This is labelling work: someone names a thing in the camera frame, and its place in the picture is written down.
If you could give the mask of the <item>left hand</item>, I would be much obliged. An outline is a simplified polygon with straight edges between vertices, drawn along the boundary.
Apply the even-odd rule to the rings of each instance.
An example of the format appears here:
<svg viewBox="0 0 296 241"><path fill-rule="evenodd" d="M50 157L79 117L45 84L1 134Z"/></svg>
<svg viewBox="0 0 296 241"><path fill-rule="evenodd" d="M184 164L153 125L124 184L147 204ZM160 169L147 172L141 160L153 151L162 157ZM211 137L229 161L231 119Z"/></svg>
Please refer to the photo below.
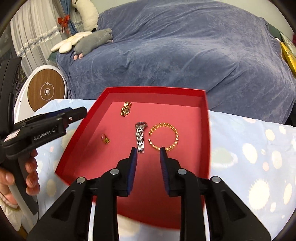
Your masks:
<svg viewBox="0 0 296 241"><path fill-rule="evenodd" d="M32 214L39 211L36 195L40 191L37 174L37 150L14 160L6 157L1 148L1 202L12 209L25 209Z"/></svg>

